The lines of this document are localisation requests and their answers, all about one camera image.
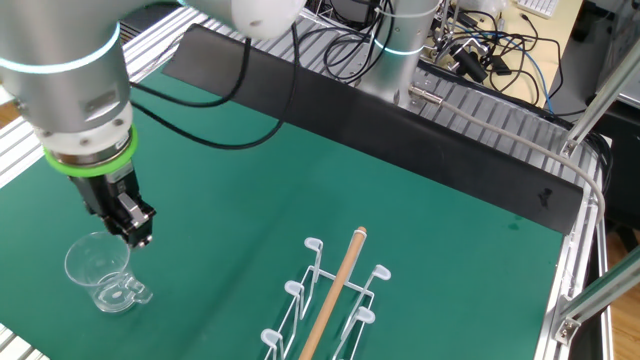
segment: metal pipe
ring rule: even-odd
[[[571,129],[562,147],[563,156],[571,157],[573,151],[638,72],[640,72],[640,41],[636,42],[620,66],[609,76],[596,98]]]

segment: white label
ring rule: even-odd
[[[131,163],[131,161],[129,161],[125,166],[121,167],[120,169],[112,172],[111,174],[107,174],[106,178],[108,182],[115,184],[132,171],[133,171],[133,164]]]
[[[129,132],[124,134],[122,139],[118,140],[118,142],[116,143],[116,150],[122,149],[122,147],[127,143],[127,140],[129,140]]]

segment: screw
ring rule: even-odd
[[[27,105],[18,99],[13,101],[13,105],[20,113],[24,113],[25,111],[27,111]]]

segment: cup handle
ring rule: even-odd
[[[143,283],[133,277],[127,280],[127,282],[124,284],[124,287],[135,293],[133,300],[137,303],[146,304],[153,297],[153,293],[149,289],[147,289],[147,287],[144,286]]]

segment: black panel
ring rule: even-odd
[[[640,110],[616,102],[595,130],[613,140],[611,184],[605,193],[606,217],[640,229]]]
[[[236,81],[242,51],[240,42],[194,25],[164,73],[225,94]],[[306,69],[299,71],[294,101],[284,114],[292,76],[291,63],[254,49],[235,101],[548,228],[571,231],[579,187]]]

